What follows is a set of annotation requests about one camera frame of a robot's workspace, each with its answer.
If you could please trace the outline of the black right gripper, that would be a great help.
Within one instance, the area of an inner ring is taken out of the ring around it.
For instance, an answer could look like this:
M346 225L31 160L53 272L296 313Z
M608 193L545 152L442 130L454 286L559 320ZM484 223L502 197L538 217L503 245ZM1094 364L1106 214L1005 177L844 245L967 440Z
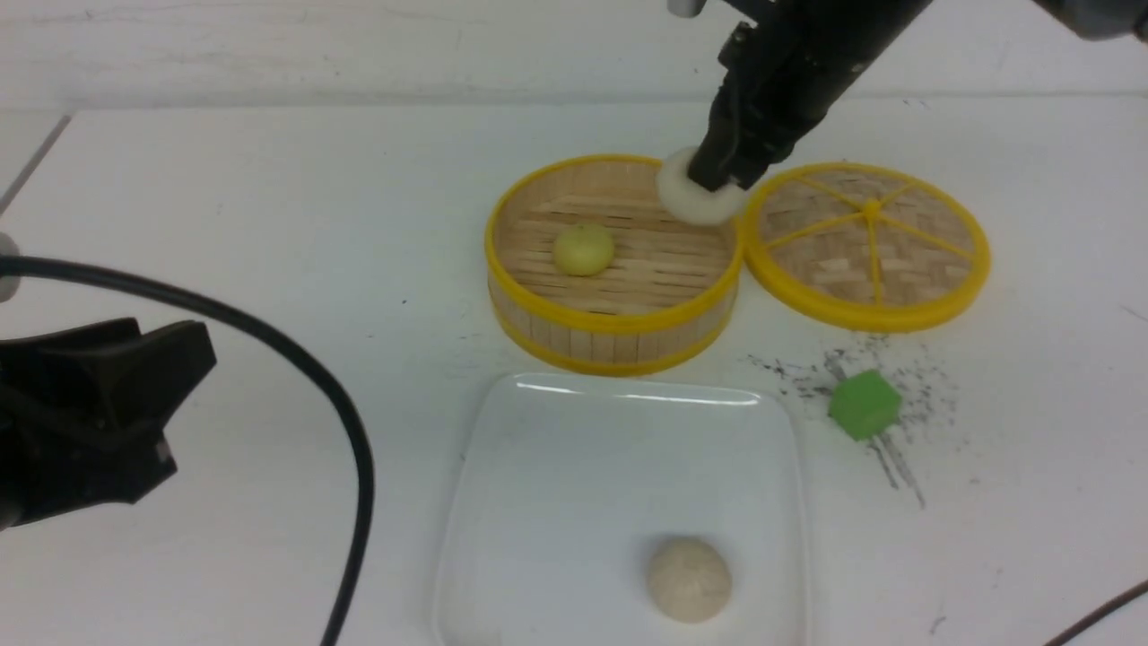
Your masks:
M750 189L791 153L926 1L731 1L743 16L687 176L709 193Z

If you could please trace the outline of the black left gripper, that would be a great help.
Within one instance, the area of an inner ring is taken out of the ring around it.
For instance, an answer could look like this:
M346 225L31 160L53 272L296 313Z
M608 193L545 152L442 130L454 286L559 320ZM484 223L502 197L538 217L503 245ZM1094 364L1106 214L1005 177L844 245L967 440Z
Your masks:
M165 429L216 365L204 322L113 319L1 344L1 528L140 503L178 466Z

